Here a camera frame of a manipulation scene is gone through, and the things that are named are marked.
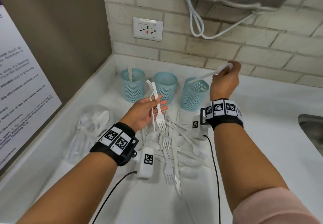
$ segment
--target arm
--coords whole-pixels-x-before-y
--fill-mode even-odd
[[[241,64],[231,61],[230,72],[224,69],[213,77],[211,101],[229,98],[239,84]],[[214,130],[216,157],[231,212],[246,198],[264,189],[288,189],[280,173],[238,124],[220,124]]]
[[[137,101],[120,122],[135,132],[144,128],[151,121],[151,108],[159,102],[167,103],[160,98],[161,95],[152,102],[148,97]],[[39,198],[17,224],[88,224],[116,170],[117,164],[105,153],[89,153]]]

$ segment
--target plastic basket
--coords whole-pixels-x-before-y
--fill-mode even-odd
[[[209,91],[209,85],[204,80],[188,84],[188,81],[192,79],[195,78],[193,77],[185,80],[181,98],[181,108],[191,112],[197,111],[200,108],[200,103],[204,100]]]
[[[121,71],[121,81],[123,85],[122,96],[131,103],[134,103],[144,96],[144,80],[145,73],[138,68],[132,68],[132,80],[129,79],[128,69]]]
[[[170,104],[174,98],[177,77],[169,72],[158,72],[154,76],[154,82],[158,94],[162,94],[162,100],[166,100],[167,104]]]

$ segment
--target outlet cover plate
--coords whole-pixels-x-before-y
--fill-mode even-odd
[[[162,41],[164,22],[133,17],[133,37],[146,40]]]

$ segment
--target person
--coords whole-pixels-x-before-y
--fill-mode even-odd
[[[239,84],[241,64],[230,61],[213,76],[211,101],[229,99]],[[120,123],[134,132],[152,119],[151,108],[160,102],[137,101]],[[214,128],[216,158],[234,224],[320,223],[287,187],[280,173],[259,150],[244,128],[222,123]],[[117,163],[102,152],[91,152],[54,184],[19,219],[17,224],[88,224],[117,170]]]

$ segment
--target coiled white cord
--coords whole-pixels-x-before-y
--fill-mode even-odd
[[[243,23],[244,21],[246,21],[247,19],[251,18],[252,16],[258,14],[257,12],[252,12],[252,14],[250,14],[249,16],[245,17],[244,19],[240,20],[239,22],[235,23],[234,25],[230,26],[229,28],[227,28],[226,30],[220,32],[219,34],[216,34],[214,36],[205,36],[204,35],[204,22],[203,19],[200,17],[200,15],[195,11],[191,0],[186,0],[188,8],[190,10],[190,28],[191,28],[191,32],[192,35],[195,37],[200,37],[202,36],[204,39],[206,40],[212,40],[215,39],[221,35],[223,35],[224,33],[228,32],[229,30],[232,30],[234,27],[236,27],[237,25]],[[199,34],[196,34],[193,30],[193,18],[195,21],[195,24],[198,28],[198,30],[200,31]]]

